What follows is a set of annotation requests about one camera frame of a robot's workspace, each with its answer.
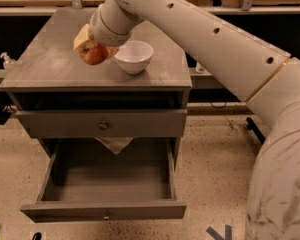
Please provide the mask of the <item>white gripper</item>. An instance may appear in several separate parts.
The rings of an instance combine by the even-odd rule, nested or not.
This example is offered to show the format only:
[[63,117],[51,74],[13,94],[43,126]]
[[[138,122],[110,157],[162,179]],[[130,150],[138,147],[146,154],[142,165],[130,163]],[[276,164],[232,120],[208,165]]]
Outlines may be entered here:
[[98,42],[109,46],[108,58],[112,58],[131,37],[133,28],[142,22],[142,18],[122,9],[115,0],[106,0],[92,14],[90,25],[85,24],[75,37],[73,50],[87,51]]

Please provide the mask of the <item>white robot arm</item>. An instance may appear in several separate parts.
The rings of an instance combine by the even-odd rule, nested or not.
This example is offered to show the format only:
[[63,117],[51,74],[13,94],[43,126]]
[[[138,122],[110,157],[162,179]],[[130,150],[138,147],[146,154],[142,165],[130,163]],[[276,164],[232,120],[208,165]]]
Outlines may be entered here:
[[106,0],[74,48],[118,47],[144,20],[270,129],[252,173],[245,240],[300,240],[300,60],[185,0]]

